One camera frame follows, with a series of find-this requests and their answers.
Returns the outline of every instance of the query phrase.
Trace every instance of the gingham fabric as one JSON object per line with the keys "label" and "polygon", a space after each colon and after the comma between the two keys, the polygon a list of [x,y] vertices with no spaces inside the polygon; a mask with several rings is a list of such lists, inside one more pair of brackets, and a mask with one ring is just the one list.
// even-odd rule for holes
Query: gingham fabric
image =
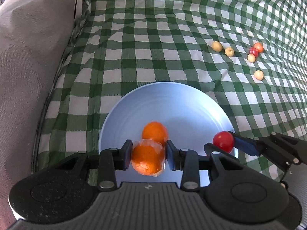
{"label": "gingham fabric", "polygon": [[[208,94],[244,137],[275,131],[307,140],[307,0],[85,2],[91,14],[49,98],[36,169],[78,150],[97,154],[113,105],[157,81]],[[235,56],[213,51],[214,40]],[[255,42],[265,50],[250,63]],[[256,70],[264,72],[262,81]],[[282,174],[264,157],[239,159],[273,179]]]}

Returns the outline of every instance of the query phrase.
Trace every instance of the red ball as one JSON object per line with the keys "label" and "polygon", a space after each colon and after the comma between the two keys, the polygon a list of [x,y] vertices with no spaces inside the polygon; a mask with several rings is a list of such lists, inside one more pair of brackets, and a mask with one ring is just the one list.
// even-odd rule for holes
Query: red ball
{"label": "red ball", "polygon": [[228,131],[221,131],[214,136],[212,143],[221,150],[230,153],[234,147],[234,138]]}
{"label": "red ball", "polygon": [[250,48],[250,53],[253,54],[256,58],[258,57],[258,50],[255,47]]}

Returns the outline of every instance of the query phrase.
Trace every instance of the red tomato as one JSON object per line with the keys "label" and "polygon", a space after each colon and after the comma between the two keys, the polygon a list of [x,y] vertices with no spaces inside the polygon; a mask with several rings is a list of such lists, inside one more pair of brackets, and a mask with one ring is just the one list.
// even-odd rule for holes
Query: red tomato
{"label": "red tomato", "polygon": [[250,53],[254,55],[256,58],[258,57],[258,50],[255,47],[250,48]]}
{"label": "red tomato", "polygon": [[263,52],[263,46],[261,43],[257,42],[254,44],[254,47],[257,49],[258,53],[262,53]]}
{"label": "red tomato", "polygon": [[234,138],[229,132],[221,131],[215,134],[212,143],[223,151],[230,153],[234,147]]}

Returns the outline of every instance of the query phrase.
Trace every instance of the light blue plate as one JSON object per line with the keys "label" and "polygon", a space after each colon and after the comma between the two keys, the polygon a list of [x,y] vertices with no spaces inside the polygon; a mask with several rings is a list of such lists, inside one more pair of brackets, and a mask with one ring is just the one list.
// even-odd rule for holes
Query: light blue plate
{"label": "light blue plate", "polygon": [[[161,122],[177,149],[188,148],[206,155],[204,145],[211,143],[220,131],[234,131],[220,106],[202,91],[188,85],[158,82],[141,86],[125,95],[110,111],[99,137],[99,152],[112,147],[121,148],[127,139],[138,141],[144,126]],[[238,150],[231,153],[238,157]],[[171,171],[168,163],[158,177],[138,174],[130,164],[128,170],[116,171],[121,182],[177,182],[182,171]],[[209,184],[208,172],[200,171],[201,186]]]}

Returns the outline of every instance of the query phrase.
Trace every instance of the orange fruit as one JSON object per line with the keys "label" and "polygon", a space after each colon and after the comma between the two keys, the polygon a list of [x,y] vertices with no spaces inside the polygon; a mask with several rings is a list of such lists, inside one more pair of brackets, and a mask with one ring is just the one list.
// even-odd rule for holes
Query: orange fruit
{"label": "orange fruit", "polygon": [[150,122],[143,129],[142,139],[151,139],[164,146],[166,140],[168,140],[168,132],[162,123]]}
{"label": "orange fruit", "polygon": [[254,47],[257,49],[258,53],[262,53],[263,52],[263,46],[261,43],[257,42],[254,44]]}
{"label": "orange fruit", "polygon": [[131,153],[132,166],[142,175],[154,176],[162,171],[164,160],[163,146],[149,139],[141,140]]}

